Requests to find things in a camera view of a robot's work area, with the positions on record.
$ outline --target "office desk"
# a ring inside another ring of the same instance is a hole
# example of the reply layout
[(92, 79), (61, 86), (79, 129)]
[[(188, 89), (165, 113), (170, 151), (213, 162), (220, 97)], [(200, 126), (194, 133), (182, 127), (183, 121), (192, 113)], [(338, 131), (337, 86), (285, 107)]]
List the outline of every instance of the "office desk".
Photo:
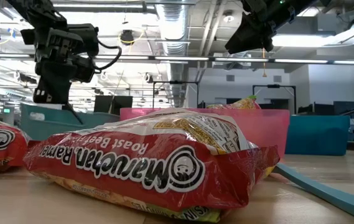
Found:
[[(354, 151), (344, 157), (286, 155), (304, 175), (354, 194)], [(24, 169), (0, 174), (0, 223), (186, 223), (69, 192)], [(246, 208), (220, 223), (354, 223), (354, 217), (272, 174), (253, 190)]]

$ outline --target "ceiling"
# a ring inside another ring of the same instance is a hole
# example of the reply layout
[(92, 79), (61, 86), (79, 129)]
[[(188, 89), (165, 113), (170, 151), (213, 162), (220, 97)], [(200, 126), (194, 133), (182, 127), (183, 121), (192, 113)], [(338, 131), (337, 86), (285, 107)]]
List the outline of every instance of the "ceiling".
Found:
[[(68, 1), (52, 1), (55, 5), (62, 3), (72, 3)], [(25, 22), (21, 22), (21, 17), (12, 8), (2, 2), (0, 7), (0, 53), (20, 53), (34, 54), (32, 45), (24, 45), (20, 30), (31, 28)], [(215, 14), (209, 15), (211, 0), (200, 0), (195, 5), (189, 6), (189, 16), (187, 24), (188, 36), (185, 40), (188, 44), (188, 55), (198, 56), (200, 43), (202, 41), (204, 26), (206, 20), (217, 16), (217, 5)], [(317, 17), (299, 17), (296, 22), (291, 25), (282, 27), (279, 33), (283, 34), (306, 34), (311, 29), (313, 32), (314, 24), (319, 27), (326, 26), (330, 18), (334, 23), (330, 23), (331, 31), (336, 34), (343, 31), (347, 23), (342, 22), (336, 17), (336, 13), (354, 11), (354, 1), (332, 1), (333, 7), (324, 8), (317, 5)], [(215, 37), (210, 47), (210, 55), (214, 53), (225, 53), (224, 45), (226, 41), (233, 35), (240, 24), (243, 9), (239, 1), (230, 0), (225, 5), (225, 11), (231, 10), (233, 21), (226, 22), (221, 19)], [(161, 21), (156, 14), (142, 13), (124, 13), (106, 11), (98, 9), (98, 7), (83, 7), (79, 10), (61, 11), (69, 24), (91, 23), (99, 27), (98, 37), (106, 45), (120, 45), (119, 35), (123, 30), (133, 30), (135, 43), (132, 46), (123, 47), (123, 55), (163, 55), (161, 31), (159, 25)], [(100, 55), (114, 55), (114, 50), (109, 50), (100, 46)], [(247, 52), (251, 57), (267, 57), (267, 58), (345, 58), (354, 59), (352, 46), (333, 48), (315, 48), (315, 47), (275, 47), (270, 52), (263, 52), (261, 49), (251, 50)], [(103, 66), (105, 62), (100, 62), (98, 66)], [(284, 69), (289, 71), (289, 64), (270, 64), (268, 68)], [(261, 63), (254, 63), (250, 69), (256, 70), (262, 68)], [(34, 72), (34, 62), (31, 60), (4, 60), (0, 58), (0, 96), (11, 97), (15, 101), (31, 100), (33, 88), (23, 88), (26, 83), (18, 80), (20, 74), (27, 75), (38, 81), (39, 77)], [(132, 95), (134, 96), (135, 106), (151, 107), (152, 87), (153, 85), (145, 81), (146, 75), (152, 75), (155, 81), (168, 81), (167, 64), (166, 63), (116, 63), (112, 67), (106, 69), (101, 75), (95, 75), (91, 83), (73, 83), (70, 91), (71, 103), (74, 108), (79, 111), (91, 111), (93, 103), (91, 100), (95, 98), (96, 93), (91, 87), (101, 89), (106, 95)], [(159, 94), (156, 96), (155, 107), (173, 106), (172, 97), (170, 97), (170, 86), (168, 84), (157, 85)]]

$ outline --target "exposed ceiling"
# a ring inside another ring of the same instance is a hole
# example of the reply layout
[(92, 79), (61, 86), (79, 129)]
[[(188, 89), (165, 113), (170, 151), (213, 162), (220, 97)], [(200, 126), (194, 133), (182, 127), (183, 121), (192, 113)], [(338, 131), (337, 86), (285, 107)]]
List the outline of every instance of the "exposed ceiling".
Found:
[[(119, 35), (123, 30), (133, 30), (134, 37), (137, 41), (132, 46), (123, 45), (123, 55), (163, 55), (160, 24), (156, 11), (152, 4), (148, 4), (148, 12), (131, 13), (132, 9), (125, 9), (124, 4), (118, 4), (120, 9), (114, 7), (99, 7), (98, 5), (83, 5), (84, 2), (90, 3), (93, 1), (52, 1), (55, 6), (61, 10), (68, 23), (81, 24), (92, 23), (99, 27), (99, 38), (106, 45), (119, 45)], [(189, 6), (189, 16), (187, 18), (187, 37), (185, 42), (188, 47), (187, 55), (197, 56), (199, 53), (200, 43), (205, 31), (205, 23), (207, 20), (216, 18), (219, 4), (215, 7), (214, 15), (210, 15), (211, 0), (201, 0), (195, 5)], [(21, 22), (21, 17), (18, 13), (9, 7), (4, 0), (0, 0), (0, 53), (22, 53), (33, 54), (34, 48), (32, 45), (24, 45), (20, 30), (31, 28), (29, 24)], [(231, 11), (233, 16), (232, 21), (224, 21), (224, 16), (221, 17), (216, 39), (212, 42), (209, 54), (225, 53), (224, 45), (232, 36), (241, 22), (243, 9), (239, 1), (227, 1), (225, 11)], [(318, 34), (318, 33), (334, 33), (343, 32), (348, 21), (352, 20), (354, 13), (354, 1), (332, 1), (330, 7), (322, 7), (315, 5), (304, 11), (304, 17), (298, 17), (293, 24), (288, 24), (282, 27), (280, 34)], [(330, 45), (328, 47), (275, 47), (270, 52), (263, 52), (261, 49), (251, 50), (246, 55), (251, 57), (267, 57), (267, 58), (339, 58), (339, 59), (354, 59), (353, 46), (336, 47)], [(114, 55), (114, 50), (100, 47), (100, 55)], [(196, 67), (196, 64), (189, 64), (190, 67)], [(262, 68), (261, 63), (252, 63), (249, 68), (256, 70)], [(294, 69), (289, 64), (270, 64), (268, 68), (284, 69), (289, 72)], [(0, 59), (0, 95), (11, 95), (12, 97), (29, 100), (31, 99), (31, 88), (23, 88), (26, 83), (18, 80), (18, 74), (24, 74), (38, 81), (38, 76), (34, 72), (34, 62), (31, 60), (2, 60)], [(105, 70), (101, 75), (95, 75), (91, 83), (74, 83), (70, 92), (70, 98), (75, 108), (86, 111), (93, 108), (93, 104), (86, 99), (93, 99), (96, 93), (91, 87), (101, 89), (104, 94), (109, 95), (132, 95), (136, 97), (135, 106), (151, 107), (152, 84), (147, 83), (145, 75), (152, 75), (155, 81), (168, 81), (167, 64), (166, 63), (116, 63), (112, 67)], [(173, 98), (175, 95), (170, 95), (171, 87), (163, 85), (159, 89), (159, 94), (156, 96), (155, 107), (173, 106)]]

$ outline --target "teal plastic bin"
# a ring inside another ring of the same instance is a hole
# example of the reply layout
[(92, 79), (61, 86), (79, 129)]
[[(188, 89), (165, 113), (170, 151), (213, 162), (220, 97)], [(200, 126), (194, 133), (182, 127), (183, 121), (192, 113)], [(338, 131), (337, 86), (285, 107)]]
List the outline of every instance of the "teal plastic bin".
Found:
[(44, 140), (52, 134), (94, 128), (119, 121), (119, 116), (108, 113), (77, 113), (80, 124), (70, 111), (21, 104), (21, 129), (33, 140)]
[(343, 156), (349, 116), (291, 116), (286, 154)]

